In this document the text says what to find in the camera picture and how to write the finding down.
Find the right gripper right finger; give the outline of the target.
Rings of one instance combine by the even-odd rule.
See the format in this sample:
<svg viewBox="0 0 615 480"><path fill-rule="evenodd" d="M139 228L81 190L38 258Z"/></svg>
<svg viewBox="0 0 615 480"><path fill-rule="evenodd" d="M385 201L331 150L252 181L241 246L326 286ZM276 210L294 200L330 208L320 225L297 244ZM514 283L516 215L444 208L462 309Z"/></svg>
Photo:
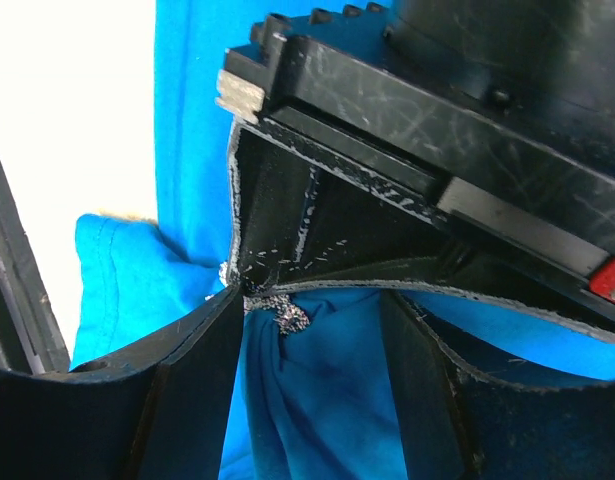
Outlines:
<svg viewBox="0 0 615 480"><path fill-rule="evenodd" d="M411 479L615 479L615 381L523 360L380 295Z"/></svg>

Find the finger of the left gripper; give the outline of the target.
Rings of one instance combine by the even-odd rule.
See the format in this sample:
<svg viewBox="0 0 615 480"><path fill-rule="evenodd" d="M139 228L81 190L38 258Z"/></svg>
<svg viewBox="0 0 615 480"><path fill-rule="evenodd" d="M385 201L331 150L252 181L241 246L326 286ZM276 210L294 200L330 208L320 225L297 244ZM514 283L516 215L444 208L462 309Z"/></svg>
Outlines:
<svg viewBox="0 0 615 480"><path fill-rule="evenodd" d="M284 125L232 124L231 281L270 296L417 290L480 301L615 343L615 305L585 279Z"/></svg>

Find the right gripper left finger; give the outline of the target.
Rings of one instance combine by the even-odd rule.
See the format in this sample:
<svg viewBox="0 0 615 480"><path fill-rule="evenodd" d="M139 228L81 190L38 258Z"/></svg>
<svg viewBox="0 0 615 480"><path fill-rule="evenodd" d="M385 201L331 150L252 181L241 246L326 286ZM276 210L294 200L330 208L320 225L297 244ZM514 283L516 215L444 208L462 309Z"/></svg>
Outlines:
<svg viewBox="0 0 615 480"><path fill-rule="evenodd" d="M229 287L70 373L0 368L0 479L215 479L242 332Z"/></svg>

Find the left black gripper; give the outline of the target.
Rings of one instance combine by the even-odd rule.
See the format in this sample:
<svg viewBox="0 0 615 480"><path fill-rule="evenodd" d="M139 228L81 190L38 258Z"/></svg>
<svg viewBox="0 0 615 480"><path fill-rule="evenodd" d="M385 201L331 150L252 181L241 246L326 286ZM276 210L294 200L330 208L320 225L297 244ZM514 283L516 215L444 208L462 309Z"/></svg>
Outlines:
<svg viewBox="0 0 615 480"><path fill-rule="evenodd" d="M615 1L269 14L219 105L276 121L615 305Z"/></svg>

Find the silver leaf brooch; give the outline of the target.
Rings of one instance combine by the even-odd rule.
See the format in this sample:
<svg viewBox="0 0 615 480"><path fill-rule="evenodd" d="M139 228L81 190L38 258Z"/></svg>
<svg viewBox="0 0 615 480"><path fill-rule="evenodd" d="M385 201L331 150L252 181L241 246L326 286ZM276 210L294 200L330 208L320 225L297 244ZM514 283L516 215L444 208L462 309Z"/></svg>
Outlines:
<svg viewBox="0 0 615 480"><path fill-rule="evenodd" d="M241 274L236 285L229 281L227 261L204 265L209 284L204 299L212 301L222 291L234 289L229 300L236 300L236 307L243 315L243 333L246 338L259 336L270 329L278 339L304 332L311 325L309 314L292 299L290 294L273 291L278 282L278 272L265 273L260 282L252 275Z"/></svg>

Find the blue garment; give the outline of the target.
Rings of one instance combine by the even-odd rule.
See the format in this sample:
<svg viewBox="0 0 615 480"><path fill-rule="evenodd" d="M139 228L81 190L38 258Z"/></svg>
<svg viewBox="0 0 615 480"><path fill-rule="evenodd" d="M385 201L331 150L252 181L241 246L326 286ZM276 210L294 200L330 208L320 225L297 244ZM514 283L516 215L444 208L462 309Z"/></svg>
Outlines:
<svg viewBox="0 0 615 480"><path fill-rule="evenodd" d="M178 320L221 290L231 239L225 148L213 104L219 51L261 1L160 1L154 44L156 224L84 215L83 294L73 364ZM310 325L282 335L270 311L245 318L223 479L402 479L406 475L375 289L295 294Z"/></svg>

